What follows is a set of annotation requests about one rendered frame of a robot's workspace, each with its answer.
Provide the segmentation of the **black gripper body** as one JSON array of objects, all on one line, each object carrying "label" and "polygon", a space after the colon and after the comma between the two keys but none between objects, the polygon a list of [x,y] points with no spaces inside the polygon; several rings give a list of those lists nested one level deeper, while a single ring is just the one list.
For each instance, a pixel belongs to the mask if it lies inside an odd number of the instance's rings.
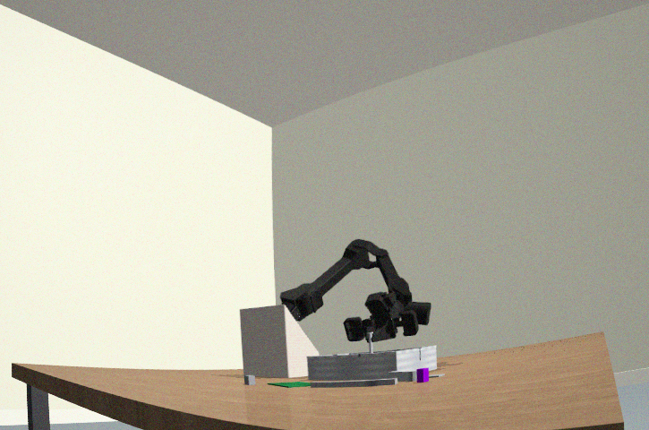
[{"label": "black gripper body", "polygon": [[[419,325],[416,318],[417,314],[413,310],[399,312],[395,307],[394,309],[394,314],[392,314],[391,317],[394,322],[395,332],[398,333],[397,327],[403,326],[404,336],[415,336],[415,334],[418,332]],[[373,319],[373,325],[376,331],[378,327],[380,327],[380,318],[385,318],[389,315],[385,313],[372,314],[371,316],[374,316],[369,319]],[[399,316],[401,317],[402,321],[399,321]],[[365,334],[361,317],[347,318],[346,320],[344,320],[343,324],[346,329],[346,335],[349,341],[363,340]]]}]

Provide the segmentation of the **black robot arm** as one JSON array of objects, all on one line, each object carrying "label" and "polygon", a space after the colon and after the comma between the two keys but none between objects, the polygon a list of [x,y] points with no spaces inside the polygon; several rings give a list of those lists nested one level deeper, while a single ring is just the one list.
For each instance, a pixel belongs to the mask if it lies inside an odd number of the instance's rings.
[{"label": "black robot arm", "polygon": [[[371,253],[376,261],[369,261]],[[365,268],[380,268],[388,292],[376,292],[368,296],[365,306],[371,314],[394,314],[394,307],[399,311],[413,310],[417,322],[428,325],[431,315],[431,303],[413,302],[412,294],[405,279],[399,278],[396,268],[389,259],[389,252],[369,241],[356,239],[346,248],[342,259],[321,274],[313,283],[302,284],[297,288],[280,293],[282,305],[296,321],[301,321],[323,306],[322,297],[334,288],[350,271]]]}]

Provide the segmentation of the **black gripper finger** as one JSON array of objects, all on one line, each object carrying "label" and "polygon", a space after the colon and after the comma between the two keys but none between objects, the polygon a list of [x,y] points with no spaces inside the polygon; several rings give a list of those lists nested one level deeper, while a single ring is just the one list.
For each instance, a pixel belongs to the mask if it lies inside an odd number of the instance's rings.
[{"label": "black gripper finger", "polygon": [[395,339],[396,336],[393,319],[388,316],[380,318],[380,327],[372,335],[371,342]]},{"label": "black gripper finger", "polygon": [[373,319],[362,320],[362,325],[363,325],[363,330],[364,330],[364,334],[365,334],[364,337],[367,340],[367,342],[369,342],[369,336],[368,336],[368,334],[366,332],[373,332],[371,335],[373,335],[375,333],[375,328],[374,328],[374,325],[373,325]]}]

